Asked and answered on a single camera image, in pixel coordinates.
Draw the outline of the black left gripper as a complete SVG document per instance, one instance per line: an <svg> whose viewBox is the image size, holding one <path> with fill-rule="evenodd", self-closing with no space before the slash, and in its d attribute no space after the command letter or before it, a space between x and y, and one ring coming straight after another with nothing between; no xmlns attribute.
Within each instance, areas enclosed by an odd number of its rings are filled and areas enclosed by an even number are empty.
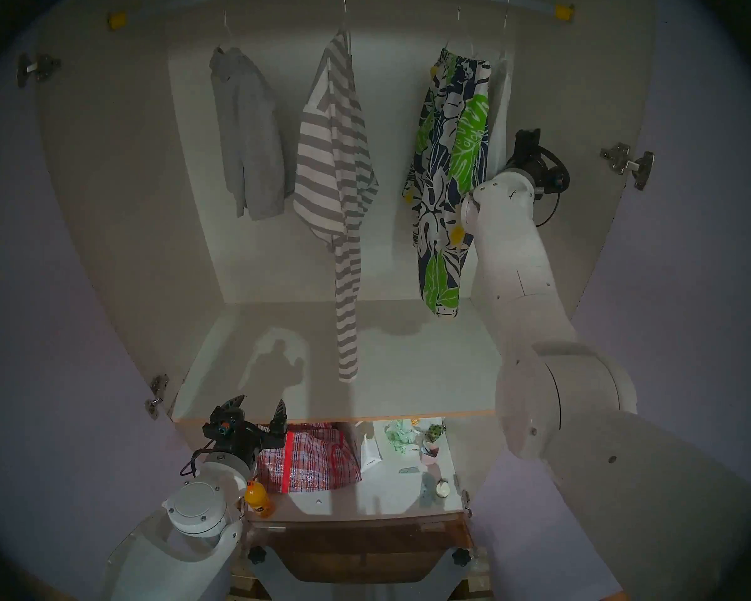
<svg viewBox="0 0 751 601"><path fill-rule="evenodd" d="M282 449L287 439L287 409L284 400L279 400L269 430L245 422L241 405L244 394L217 405L211 413L211 423L222 424L222 452L256 467L258 456L265 449Z"/></svg>

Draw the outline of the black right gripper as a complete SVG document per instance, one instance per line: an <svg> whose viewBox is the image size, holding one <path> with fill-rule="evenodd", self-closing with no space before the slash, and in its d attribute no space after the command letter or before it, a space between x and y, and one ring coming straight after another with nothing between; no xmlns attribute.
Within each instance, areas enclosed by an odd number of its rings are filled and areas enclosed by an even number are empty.
<svg viewBox="0 0 751 601"><path fill-rule="evenodd" d="M515 135L513 153L507 162L508 169L520 169L530 176L542 176L544 162L540 150L540 129L520 129Z"/></svg>

